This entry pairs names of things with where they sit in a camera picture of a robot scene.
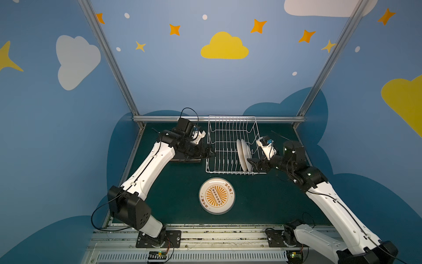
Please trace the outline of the white round plate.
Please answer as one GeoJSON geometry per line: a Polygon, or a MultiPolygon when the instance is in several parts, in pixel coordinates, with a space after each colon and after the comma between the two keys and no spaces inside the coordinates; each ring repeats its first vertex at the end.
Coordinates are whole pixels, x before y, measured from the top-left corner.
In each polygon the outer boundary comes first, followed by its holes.
{"type": "Polygon", "coordinates": [[[206,180],[200,187],[198,197],[202,209],[213,215],[229,212],[236,199],[233,185],[218,177],[206,180]]]}
{"type": "Polygon", "coordinates": [[[244,160],[247,167],[247,171],[252,172],[252,164],[249,163],[248,161],[250,158],[252,158],[250,147],[244,139],[241,140],[241,144],[242,144],[242,151],[244,153],[244,160]]]}
{"type": "Polygon", "coordinates": [[[241,140],[239,139],[236,140],[236,147],[237,147],[237,154],[238,154],[238,159],[241,164],[241,168],[244,172],[248,172],[241,140]]]}

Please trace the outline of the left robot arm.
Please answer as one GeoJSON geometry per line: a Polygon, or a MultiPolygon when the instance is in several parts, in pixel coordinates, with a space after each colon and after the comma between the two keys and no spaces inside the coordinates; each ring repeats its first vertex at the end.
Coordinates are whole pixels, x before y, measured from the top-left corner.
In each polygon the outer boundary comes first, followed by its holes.
{"type": "Polygon", "coordinates": [[[139,168],[120,186],[112,186],[107,198],[113,218],[153,239],[165,231],[164,225],[152,216],[146,204],[147,195],[164,167],[176,156],[186,159],[205,159],[212,156],[212,148],[203,139],[206,131],[186,118],[179,118],[172,130],[158,134],[151,151],[139,168]]]}

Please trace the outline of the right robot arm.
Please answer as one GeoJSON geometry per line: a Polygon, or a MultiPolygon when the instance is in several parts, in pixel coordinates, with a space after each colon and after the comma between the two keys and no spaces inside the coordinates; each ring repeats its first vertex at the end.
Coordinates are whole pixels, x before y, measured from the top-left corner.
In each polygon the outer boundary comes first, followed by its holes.
{"type": "Polygon", "coordinates": [[[285,246],[308,246],[334,264],[391,264],[395,261],[397,247],[367,228],[337,195],[326,176],[316,167],[307,165],[306,152],[300,142],[284,142],[282,152],[278,152],[267,136],[256,143],[263,156],[251,158],[250,153],[245,152],[246,163],[257,172],[271,169],[285,172],[320,208],[342,238],[333,239],[304,221],[295,220],[284,225],[281,238],[285,246]]]}

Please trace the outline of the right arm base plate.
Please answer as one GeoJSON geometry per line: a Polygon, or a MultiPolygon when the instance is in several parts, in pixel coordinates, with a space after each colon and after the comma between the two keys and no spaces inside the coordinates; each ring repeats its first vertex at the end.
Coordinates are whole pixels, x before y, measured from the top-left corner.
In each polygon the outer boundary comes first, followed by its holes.
{"type": "Polygon", "coordinates": [[[293,232],[285,231],[285,230],[277,230],[273,228],[267,228],[265,231],[265,234],[267,236],[267,241],[269,244],[269,247],[274,248],[298,248],[298,247],[308,247],[306,244],[299,243],[294,236],[293,232]]]}

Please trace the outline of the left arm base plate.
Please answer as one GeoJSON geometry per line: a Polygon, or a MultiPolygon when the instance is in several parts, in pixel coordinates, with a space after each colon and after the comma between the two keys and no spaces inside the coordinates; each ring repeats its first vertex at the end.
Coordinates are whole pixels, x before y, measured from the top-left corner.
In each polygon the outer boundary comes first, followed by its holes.
{"type": "Polygon", "coordinates": [[[136,240],[136,248],[179,248],[181,231],[162,230],[156,238],[140,232],[136,240]]]}

